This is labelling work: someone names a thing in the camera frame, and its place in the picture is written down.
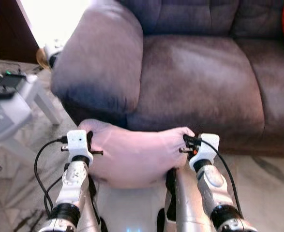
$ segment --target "couch armrest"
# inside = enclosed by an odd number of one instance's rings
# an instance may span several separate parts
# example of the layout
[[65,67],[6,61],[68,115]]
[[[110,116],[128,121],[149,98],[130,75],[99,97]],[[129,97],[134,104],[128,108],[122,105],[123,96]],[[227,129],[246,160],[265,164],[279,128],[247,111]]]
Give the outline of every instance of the couch armrest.
[[138,102],[143,31],[114,0],[84,12],[52,72],[52,92],[62,102],[110,113],[132,112]]

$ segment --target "marble floor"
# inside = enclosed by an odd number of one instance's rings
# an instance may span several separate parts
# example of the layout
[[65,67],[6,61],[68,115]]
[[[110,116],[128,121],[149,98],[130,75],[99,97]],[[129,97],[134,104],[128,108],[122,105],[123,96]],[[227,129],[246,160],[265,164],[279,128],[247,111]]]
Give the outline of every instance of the marble floor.
[[[21,67],[28,72],[36,68],[31,64],[21,64]],[[50,73],[44,70],[38,76],[61,112],[63,122],[59,126],[51,125],[40,109],[32,106],[33,120],[15,137],[34,152],[47,141],[76,128],[58,99],[50,92]],[[284,232],[284,159],[242,155],[224,157],[232,169],[245,218],[260,232]],[[44,170],[41,177],[46,186],[61,175],[65,161],[59,145],[52,145],[46,150],[39,163],[39,168]],[[224,173],[222,164],[218,160],[216,164]],[[33,167],[23,166],[1,147],[0,165],[3,167],[0,172],[0,232],[37,231],[46,215],[43,211],[43,194],[34,179]],[[60,186],[56,185],[51,190],[53,200],[59,189]]]

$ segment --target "white side table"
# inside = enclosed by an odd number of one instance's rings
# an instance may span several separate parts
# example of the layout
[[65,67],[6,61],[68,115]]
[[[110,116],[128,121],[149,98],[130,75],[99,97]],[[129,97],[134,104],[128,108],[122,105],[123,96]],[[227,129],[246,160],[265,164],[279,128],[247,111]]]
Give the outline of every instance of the white side table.
[[49,100],[36,75],[28,75],[21,90],[11,99],[0,100],[0,145],[23,164],[33,166],[36,154],[14,138],[16,132],[32,119],[30,105],[35,102],[53,124],[61,117]]

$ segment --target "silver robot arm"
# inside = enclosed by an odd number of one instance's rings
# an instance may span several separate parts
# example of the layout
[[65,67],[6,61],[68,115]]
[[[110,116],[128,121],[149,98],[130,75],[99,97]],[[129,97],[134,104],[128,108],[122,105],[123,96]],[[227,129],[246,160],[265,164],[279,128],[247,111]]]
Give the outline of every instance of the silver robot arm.
[[100,232],[94,209],[89,201],[88,168],[93,156],[88,150],[87,135],[84,130],[68,132],[68,169],[62,175],[62,188],[52,209],[51,216],[39,232],[76,232],[85,202],[87,228],[84,232]]
[[218,169],[213,166],[216,150],[219,145],[219,136],[216,134],[201,134],[200,138],[184,135],[187,148],[180,152],[193,154],[198,146],[195,156],[189,155],[189,166],[196,172],[197,186],[202,196],[205,214],[211,219],[217,232],[257,232],[249,222],[243,219],[240,212],[233,206],[231,196],[227,191],[227,182]]

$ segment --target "white plastic bracket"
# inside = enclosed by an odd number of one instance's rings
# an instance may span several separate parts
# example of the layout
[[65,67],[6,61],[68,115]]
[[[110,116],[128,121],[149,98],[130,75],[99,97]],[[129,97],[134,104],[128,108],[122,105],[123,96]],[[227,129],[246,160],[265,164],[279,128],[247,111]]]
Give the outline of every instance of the white plastic bracket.
[[[199,138],[208,142],[216,150],[218,150],[219,136],[217,134],[203,133],[199,135]],[[216,155],[216,152],[209,145],[202,142],[200,148],[198,149],[198,153],[189,160],[190,168],[194,171],[194,163],[196,163],[198,160],[209,160],[212,164],[214,164],[214,158]]]
[[89,166],[93,163],[93,155],[88,151],[87,134],[85,130],[71,130],[68,132],[69,162],[74,156],[86,156]]

